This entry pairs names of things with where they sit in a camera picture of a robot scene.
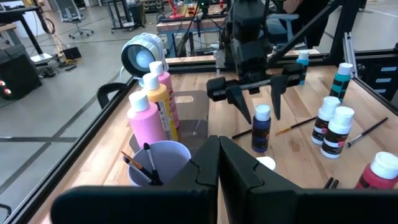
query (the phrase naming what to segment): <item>white light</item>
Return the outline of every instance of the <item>white light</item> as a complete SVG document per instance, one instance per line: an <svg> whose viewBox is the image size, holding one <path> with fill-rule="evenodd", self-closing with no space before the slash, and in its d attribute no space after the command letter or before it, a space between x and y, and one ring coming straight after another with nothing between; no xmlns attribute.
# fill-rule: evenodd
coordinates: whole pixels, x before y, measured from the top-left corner
<svg viewBox="0 0 398 224"><path fill-rule="evenodd" d="M150 51L141 50L136 56L137 64L142 68L149 68L149 64L154 62L154 58Z"/></svg>

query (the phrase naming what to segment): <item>pink paint bottle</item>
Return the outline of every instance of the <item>pink paint bottle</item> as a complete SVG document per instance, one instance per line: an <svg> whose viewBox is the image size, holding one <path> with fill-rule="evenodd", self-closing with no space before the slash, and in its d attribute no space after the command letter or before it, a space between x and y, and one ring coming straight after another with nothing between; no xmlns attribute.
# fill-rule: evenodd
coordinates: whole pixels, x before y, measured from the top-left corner
<svg viewBox="0 0 398 224"><path fill-rule="evenodd" d="M378 152L363 170L356 189L393 189L398 182L398 157L389 152Z"/></svg>
<svg viewBox="0 0 398 224"><path fill-rule="evenodd" d="M163 68L163 62L151 62L149 64L149 70L151 73L156 74L159 78L159 82L167 87L170 95L170 109L173 113L174 125L176 128L180 127L180 120L177 113L177 105L175 104L172 78L169 72L166 72Z"/></svg>
<svg viewBox="0 0 398 224"><path fill-rule="evenodd" d="M155 103L150 103L143 91L137 91L129 96L131 108L127 112L130 125L134 131L139 147L144 143L152 144L167 140L160 120L159 110Z"/></svg>

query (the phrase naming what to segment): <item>red paint bottle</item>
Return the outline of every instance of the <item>red paint bottle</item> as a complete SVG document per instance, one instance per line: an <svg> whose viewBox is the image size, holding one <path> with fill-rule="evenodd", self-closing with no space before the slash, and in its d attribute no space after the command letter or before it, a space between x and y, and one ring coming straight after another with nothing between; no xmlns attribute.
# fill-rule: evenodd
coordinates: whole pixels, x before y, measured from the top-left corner
<svg viewBox="0 0 398 224"><path fill-rule="evenodd" d="M378 152L363 170L356 189L393 189L398 182L398 157L389 152Z"/></svg>

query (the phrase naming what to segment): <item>white bottle cap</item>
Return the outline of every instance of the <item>white bottle cap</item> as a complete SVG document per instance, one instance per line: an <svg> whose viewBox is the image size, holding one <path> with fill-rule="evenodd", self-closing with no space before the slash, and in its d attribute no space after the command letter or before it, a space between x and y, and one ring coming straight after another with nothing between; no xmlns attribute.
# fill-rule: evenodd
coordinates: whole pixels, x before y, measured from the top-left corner
<svg viewBox="0 0 398 224"><path fill-rule="evenodd" d="M149 70L151 73L156 74L156 75L161 75L164 73L163 69L163 62L151 62L149 64Z"/></svg>
<svg viewBox="0 0 398 224"><path fill-rule="evenodd" d="M340 75L351 75L351 70L353 69L353 66L354 65L350 63L341 63L338 66L337 73Z"/></svg>
<svg viewBox="0 0 398 224"><path fill-rule="evenodd" d="M301 50L298 53L298 59L300 60L308 60L310 58L310 52L307 50Z"/></svg>
<svg viewBox="0 0 398 224"><path fill-rule="evenodd" d="M275 160L273 160L273 158L269 156L258 157L257 160L260 161L262 165L266 166L270 170L274 170L276 167Z"/></svg>
<svg viewBox="0 0 398 224"><path fill-rule="evenodd" d="M354 113L354 110L349 107L339 106L336 108L335 115L333 115L331 120L337 125L350 126Z"/></svg>
<svg viewBox="0 0 398 224"><path fill-rule="evenodd" d="M258 105L256 107L256 119L258 121L268 121L271 108L268 105Z"/></svg>
<svg viewBox="0 0 398 224"><path fill-rule="evenodd" d="M148 96L143 91L131 93L129 96L131 109L135 112L144 111L149 108Z"/></svg>
<svg viewBox="0 0 398 224"><path fill-rule="evenodd" d="M323 99L321 110L323 113L334 114L340 105L340 100L335 96L327 96Z"/></svg>
<svg viewBox="0 0 398 224"><path fill-rule="evenodd" d="M398 157L390 152L378 152L371 163L374 174L384 179L394 179L398 176Z"/></svg>
<svg viewBox="0 0 398 224"><path fill-rule="evenodd" d="M156 90L160 87L159 78L156 74L145 74L142 79L144 80L144 89L146 90Z"/></svg>

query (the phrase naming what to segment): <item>yellow paint bottle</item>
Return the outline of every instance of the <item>yellow paint bottle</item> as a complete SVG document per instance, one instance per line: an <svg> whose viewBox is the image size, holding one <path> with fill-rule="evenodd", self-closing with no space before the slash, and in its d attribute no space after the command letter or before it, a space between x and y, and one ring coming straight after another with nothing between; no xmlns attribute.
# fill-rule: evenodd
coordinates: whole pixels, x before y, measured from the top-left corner
<svg viewBox="0 0 398 224"><path fill-rule="evenodd" d="M148 73L142 79L144 80L144 91L147 93L149 101L157 105L167 139L178 141L167 87L160 84L157 74L154 73Z"/></svg>

